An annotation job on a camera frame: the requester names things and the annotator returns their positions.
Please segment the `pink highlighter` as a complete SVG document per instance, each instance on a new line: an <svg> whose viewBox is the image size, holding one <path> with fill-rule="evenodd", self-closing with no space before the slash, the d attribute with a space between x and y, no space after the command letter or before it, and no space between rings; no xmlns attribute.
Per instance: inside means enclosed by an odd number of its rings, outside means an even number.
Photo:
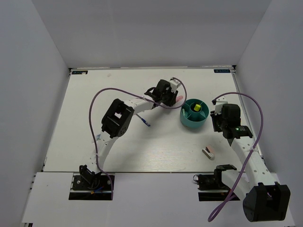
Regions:
<svg viewBox="0 0 303 227"><path fill-rule="evenodd" d="M176 102L179 102L179 101L181 101L183 99L183 96L178 96L178 97L176 97Z"/></svg>

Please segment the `blue ballpoint pen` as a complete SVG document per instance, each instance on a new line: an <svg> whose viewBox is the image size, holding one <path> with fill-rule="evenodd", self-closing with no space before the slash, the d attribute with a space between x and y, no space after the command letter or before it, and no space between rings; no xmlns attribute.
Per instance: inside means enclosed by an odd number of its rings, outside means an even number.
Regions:
<svg viewBox="0 0 303 227"><path fill-rule="evenodd" d="M142 118L140 115L136 114L136 116L148 127L150 127L151 125L144 119Z"/></svg>

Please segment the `yellow cap black highlighter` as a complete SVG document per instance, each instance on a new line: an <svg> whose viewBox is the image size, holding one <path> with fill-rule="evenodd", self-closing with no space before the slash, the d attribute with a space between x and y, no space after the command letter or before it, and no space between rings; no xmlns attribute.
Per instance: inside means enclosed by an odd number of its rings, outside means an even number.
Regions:
<svg viewBox="0 0 303 227"><path fill-rule="evenodd" d="M202 109L201 105L200 104L195 104L194 108L193 108L193 111L195 112L200 112Z"/></svg>

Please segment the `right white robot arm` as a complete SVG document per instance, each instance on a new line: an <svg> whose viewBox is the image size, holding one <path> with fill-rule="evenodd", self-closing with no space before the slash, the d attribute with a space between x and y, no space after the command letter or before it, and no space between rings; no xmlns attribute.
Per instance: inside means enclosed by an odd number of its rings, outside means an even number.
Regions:
<svg viewBox="0 0 303 227"><path fill-rule="evenodd" d="M248 221L282 221L286 217L290 190L269 172L258 151L248 126L241 124L241 110L236 104L217 101L210 114L215 132L221 132L241 161L246 178L231 165L218 166L214 184L230 187L232 194L242 200Z"/></svg>

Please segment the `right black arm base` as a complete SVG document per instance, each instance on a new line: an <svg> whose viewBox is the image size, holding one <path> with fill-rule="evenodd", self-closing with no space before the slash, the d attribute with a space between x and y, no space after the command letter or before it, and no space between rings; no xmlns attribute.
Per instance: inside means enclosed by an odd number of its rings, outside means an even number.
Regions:
<svg viewBox="0 0 303 227"><path fill-rule="evenodd" d="M237 170L233 165L219 165L211 174L196 174L193 181L198 185L199 201L224 201L230 188L222 182L222 172Z"/></svg>

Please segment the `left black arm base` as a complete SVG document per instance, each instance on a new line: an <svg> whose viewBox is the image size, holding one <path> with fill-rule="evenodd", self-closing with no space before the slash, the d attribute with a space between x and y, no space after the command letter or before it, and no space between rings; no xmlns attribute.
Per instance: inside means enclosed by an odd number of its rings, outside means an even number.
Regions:
<svg viewBox="0 0 303 227"><path fill-rule="evenodd" d="M95 182L90 185L81 175L72 178L69 200L70 201L111 201L112 188L115 176L98 175Z"/></svg>

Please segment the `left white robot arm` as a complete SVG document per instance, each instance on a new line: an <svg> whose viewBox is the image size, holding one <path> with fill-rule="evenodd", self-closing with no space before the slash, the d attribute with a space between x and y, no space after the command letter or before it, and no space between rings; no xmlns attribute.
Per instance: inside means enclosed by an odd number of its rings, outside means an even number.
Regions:
<svg viewBox="0 0 303 227"><path fill-rule="evenodd" d="M105 174L108 176L108 173L103 170L104 162L113 144L128 130L132 117L156 107L178 109L181 106L175 107L174 104L177 102L180 86L184 86L184 84L179 79L171 78L169 81L161 79L157 86L149 88L142 96L113 87L104 88L95 94L89 107L89 129L94 144L91 161L99 172L90 171L86 165L79 167L80 176L89 189L94 190L99 187L99 175ZM92 126L92 109L98 95L107 90L119 91L131 95L135 99L122 101L117 98L113 100L101 120L100 133L97 135L94 133Z"/></svg>

